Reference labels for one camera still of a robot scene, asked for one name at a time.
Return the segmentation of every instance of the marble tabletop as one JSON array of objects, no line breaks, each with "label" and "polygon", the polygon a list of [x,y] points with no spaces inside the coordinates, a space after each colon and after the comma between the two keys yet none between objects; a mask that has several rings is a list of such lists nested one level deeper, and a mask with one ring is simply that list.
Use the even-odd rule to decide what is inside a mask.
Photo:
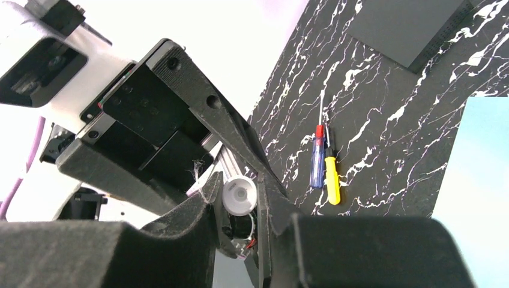
[{"label": "marble tabletop", "polygon": [[[345,32],[364,1],[310,0],[249,121],[306,214],[429,217],[467,98],[509,94],[509,0],[471,0],[475,10],[420,74]],[[337,206],[309,187],[321,95],[338,150]]]}]

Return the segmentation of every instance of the blue screwdriver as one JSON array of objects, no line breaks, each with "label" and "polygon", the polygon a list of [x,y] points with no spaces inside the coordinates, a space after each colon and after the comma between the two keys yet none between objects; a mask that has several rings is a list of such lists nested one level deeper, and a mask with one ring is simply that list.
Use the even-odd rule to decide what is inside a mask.
[{"label": "blue screwdriver", "polygon": [[324,98],[320,101],[320,118],[316,126],[315,139],[313,140],[313,156],[311,158],[311,175],[309,186],[313,188],[322,188],[324,186],[324,126],[322,125],[322,111],[324,107]]}]

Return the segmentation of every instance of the yellow screwdriver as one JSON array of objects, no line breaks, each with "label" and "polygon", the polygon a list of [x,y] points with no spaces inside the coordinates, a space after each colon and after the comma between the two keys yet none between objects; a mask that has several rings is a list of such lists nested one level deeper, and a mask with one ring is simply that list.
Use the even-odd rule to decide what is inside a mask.
[{"label": "yellow screwdriver", "polygon": [[327,132],[327,149],[325,150],[325,183],[327,184],[327,199],[330,204],[338,205],[341,201],[341,196],[339,195],[339,177],[336,171],[336,157],[334,156],[334,148],[329,134],[329,125],[325,125],[325,131]]}]

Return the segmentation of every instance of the screwdriver handle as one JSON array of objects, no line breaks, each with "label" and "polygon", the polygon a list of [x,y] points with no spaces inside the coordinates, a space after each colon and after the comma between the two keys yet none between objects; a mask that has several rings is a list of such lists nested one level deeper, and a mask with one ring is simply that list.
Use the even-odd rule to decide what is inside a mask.
[{"label": "screwdriver handle", "polygon": [[311,175],[309,186],[322,188],[324,186],[324,126],[317,125],[315,139],[313,140],[313,156],[311,158]]},{"label": "screwdriver handle", "polygon": [[325,178],[327,181],[327,199],[332,205],[338,205],[341,202],[341,196],[339,195],[339,177],[337,176],[336,170],[336,158],[327,157],[325,159],[326,174]]}]

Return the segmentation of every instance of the white round cap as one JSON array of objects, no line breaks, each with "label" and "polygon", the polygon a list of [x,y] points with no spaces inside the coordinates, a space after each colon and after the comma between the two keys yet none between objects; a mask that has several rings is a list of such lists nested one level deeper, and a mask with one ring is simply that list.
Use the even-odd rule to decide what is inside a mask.
[{"label": "white round cap", "polygon": [[233,176],[223,187],[224,208],[234,216],[249,214],[256,207],[257,200],[255,183],[246,176]]}]

